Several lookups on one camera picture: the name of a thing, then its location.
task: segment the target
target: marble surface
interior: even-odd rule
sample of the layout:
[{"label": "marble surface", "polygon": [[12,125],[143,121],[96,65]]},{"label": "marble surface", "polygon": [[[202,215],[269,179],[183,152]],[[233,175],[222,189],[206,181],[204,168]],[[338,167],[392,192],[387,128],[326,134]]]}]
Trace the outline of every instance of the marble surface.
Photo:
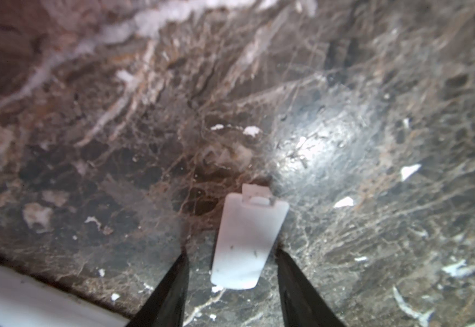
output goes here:
[{"label": "marble surface", "polygon": [[253,183],[346,325],[475,326],[475,1],[263,1],[88,52],[167,2],[73,3],[0,1],[0,263],[130,317],[185,245],[189,326],[281,325],[272,258],[209,281]]}]

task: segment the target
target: white plastic tab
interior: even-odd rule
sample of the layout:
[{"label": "white plastic tab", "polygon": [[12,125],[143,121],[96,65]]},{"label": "white plastic tab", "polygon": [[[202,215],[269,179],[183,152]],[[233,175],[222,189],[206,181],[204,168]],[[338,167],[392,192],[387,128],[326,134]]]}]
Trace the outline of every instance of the white plastic tab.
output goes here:
[{"label": "white plastic tab", "polygon": [[210,281],[229,289],[254,288],[289,205],[268,187],[243,184],[225,198]]}]

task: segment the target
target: white plastic piece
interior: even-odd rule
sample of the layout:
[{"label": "white plastic piece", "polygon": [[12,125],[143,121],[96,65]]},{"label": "white plastic piece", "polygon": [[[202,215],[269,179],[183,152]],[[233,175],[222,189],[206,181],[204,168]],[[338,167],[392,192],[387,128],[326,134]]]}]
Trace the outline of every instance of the white plastic piece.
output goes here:
[{"label": "white plastic piece", "polygon": [[210,281],[228,289],[254,288],[289,209],[268,187],[243,184],[225,198]]}]

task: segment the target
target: dark brown marble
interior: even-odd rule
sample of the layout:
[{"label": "dark brown marble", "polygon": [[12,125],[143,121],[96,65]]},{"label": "dark brown marble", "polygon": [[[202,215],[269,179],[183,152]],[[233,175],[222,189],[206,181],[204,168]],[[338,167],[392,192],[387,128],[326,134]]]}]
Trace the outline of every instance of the dark brown marble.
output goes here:
[{"label": "dark brown marble", "polygon": [[[475,322],[475,1],[209,10],[64,61],[3,105],[55,43],[150,5],[93,6],[68,31],[25,3],[0,14],[0,33],[21,35],[0,47],[0,135],[14,136],[0,152],[1,263],[130,316],[185,244],[189,325],[278,326],[273,260],[253,290],[218,296],[209,281],[223,199],[256,183],[290,203],[280,240],[346,325],[420,325],[394,287],[434,310],[430,327]],[[122,69],[141,77],[130,92]],[[51,208],[46,226],[27,225],[31,203]],[[467,276],[443,271],[463,259]]]}]

